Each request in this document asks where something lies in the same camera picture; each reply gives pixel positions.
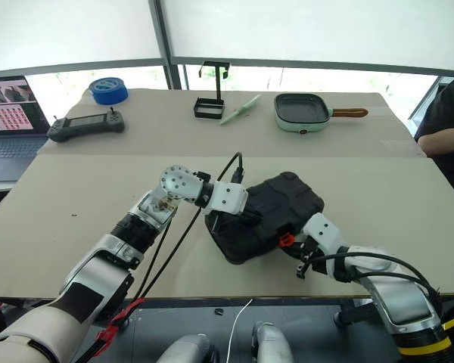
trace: white cable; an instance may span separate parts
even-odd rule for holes
[[[239,319],[239,315],[242,314],[245,308],[247,308],[250,303],[253,302],[253,299],[250,299],[247,304],[241,309],[241,311],[237,314],[234,320],[234,324],[232,325],[232,330],[230,332],[230,338],[229,338],[229,347],[227,348],[227,359],[225,360],[225,363],[229,363],[229,358],[230,358],[230,345],[232,344],[232,336],[234,335],[234,329],[235,329],[235,324],[237,323],[237,319]]]

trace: laptop screen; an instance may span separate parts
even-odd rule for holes
[[[40,135],[48,128],[25,77],[0,77],[0,137]]]

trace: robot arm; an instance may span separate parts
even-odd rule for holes
[[[144,253],[176,214],[181,200],[203,208],[241,214],[247,192],[240,184],[171,166],[68,274],[59,297],[28,312],[0,333],[0,361],[69,362],[94,321],[110,318],[126,297]]]
[[[309,241],[302,244],[306,252],[301,253],[304,265],[297,270],[300,278],[303,278],[310,261],[315,261],[317,256],[335,253],[387,255],[375,248],[346,247],[339,229],[321,213],[309,219],[302,235]],[[313,264],[313,270],[342,282],[351,281],[350,276],[367,272],[405,274],[398,263],[369,256],[327,259]],[[415,282],[388,276],[363,277],[356,279],[356,282],[372,296],[378,314],[407,361],[454,362],[454,348],[441,326],[439,316]]]

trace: black shirt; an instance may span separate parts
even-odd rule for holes
[[[425,113],[421,125],[415,134],[415,140],[421,136],[434,134],[444,129],[454,128],[454,80],[439,93]],[[446,176],[454,188],[454,152],[433,155],[432,160]]]

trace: wooden pan handle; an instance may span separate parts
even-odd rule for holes
[[[365,108],[334,108],[333,117],[364,117],[368,115]]]

